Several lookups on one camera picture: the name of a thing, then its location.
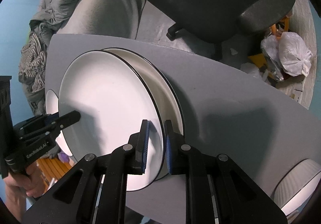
pile of clothes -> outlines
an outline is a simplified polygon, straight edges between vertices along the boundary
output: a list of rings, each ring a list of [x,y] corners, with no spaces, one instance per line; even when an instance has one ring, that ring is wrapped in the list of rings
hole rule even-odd
[[[19,81],[34,115],[45,113],[45,67],[51,37],[68,20],[79,0],[42,0],[30,20],[30,34],[21,50]]]

black office chair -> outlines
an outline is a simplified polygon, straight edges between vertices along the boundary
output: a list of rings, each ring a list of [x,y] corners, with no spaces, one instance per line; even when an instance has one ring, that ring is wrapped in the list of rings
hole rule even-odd
[[[214,59],[222,58],[221,42],[236,33],[264,31],[281,20],[295,0],[148,0],[176,24],[167,37],[175,39],[184,28],[201,40],[215,44]]]

person's arm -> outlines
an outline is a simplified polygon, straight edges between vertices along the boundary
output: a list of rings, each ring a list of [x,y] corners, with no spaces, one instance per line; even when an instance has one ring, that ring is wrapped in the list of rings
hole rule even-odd
[[[4,178],[6,201],[8,210],[21,222],[26,211],[26,196],[40,197],[45,191],[45,184],[41,178],[41,171],[36,162],[26,168],[29,177],[10,173]]]

wooden floor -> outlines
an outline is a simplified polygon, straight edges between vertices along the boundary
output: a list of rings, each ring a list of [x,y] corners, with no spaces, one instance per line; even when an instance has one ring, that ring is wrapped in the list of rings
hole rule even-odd
[[[38,159],[37,164],[42,171],[42,178],[46,185],[46,190],[48,189],[52,178],[58,181],[63,175],[65,175],[67,171],[71,169],[69,163],[63,163],[58,158]]]

table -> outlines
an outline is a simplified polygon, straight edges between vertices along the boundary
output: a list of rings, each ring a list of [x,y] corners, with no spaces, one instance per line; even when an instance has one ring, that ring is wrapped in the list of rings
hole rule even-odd
[[[321,164],[321,123],[308,110],[254,77],[182,50],[116,37],[57,34],[48,48],[46,92],[59,94],[77,56],[114,47],[141,54],[168,78],[182,106],[188,144],[212,156],[226,153],[268,195],[301,160]],[[162,224],[183,224],[185,177],[168,176],[128,192],[126,204]]]

